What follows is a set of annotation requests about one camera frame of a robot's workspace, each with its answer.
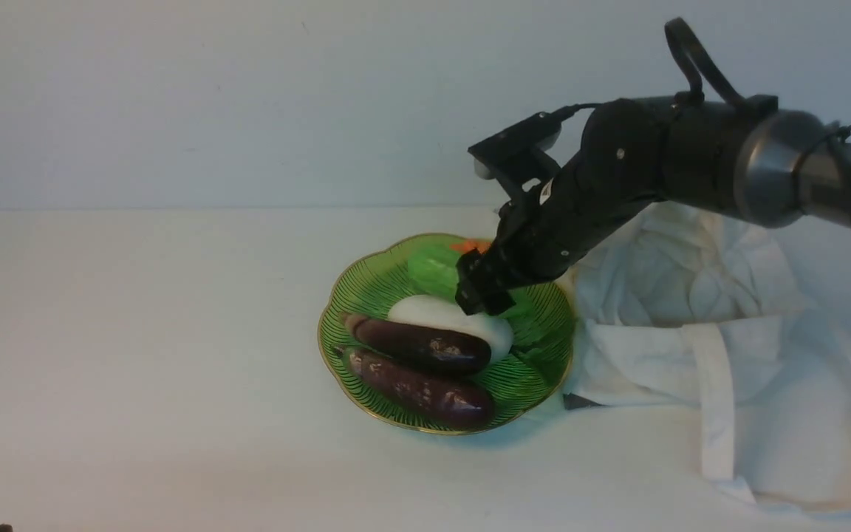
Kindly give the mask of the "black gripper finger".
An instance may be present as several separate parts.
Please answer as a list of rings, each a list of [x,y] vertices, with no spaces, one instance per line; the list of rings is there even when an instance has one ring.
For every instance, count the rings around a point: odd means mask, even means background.
[[[500,316],[516,306],[507,283],[510,271],[496,253],[470,250],[458,259],[456,269],[455,301],[467,316]]]

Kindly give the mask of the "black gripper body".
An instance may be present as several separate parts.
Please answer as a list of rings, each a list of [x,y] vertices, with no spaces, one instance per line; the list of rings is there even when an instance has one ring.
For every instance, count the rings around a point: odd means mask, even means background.
[[[486,253],[510,271],[509,289],[552,282],[656,196],[669,112],[659,98],[618,98],[552,112],[567,121],[588,111],[576,154],[544,184],[509,199]]]

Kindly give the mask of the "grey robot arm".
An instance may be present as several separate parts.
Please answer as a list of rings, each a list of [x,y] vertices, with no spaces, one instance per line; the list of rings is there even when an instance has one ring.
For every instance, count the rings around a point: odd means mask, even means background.
[[[469,154],[509,199],[489,249],[458,260],[464,313],[500,316],[513,291],[554,282],[655,202],[765,228],[817,216],[851,225],[850,128],[780,110],[675,97],[537,112]]]

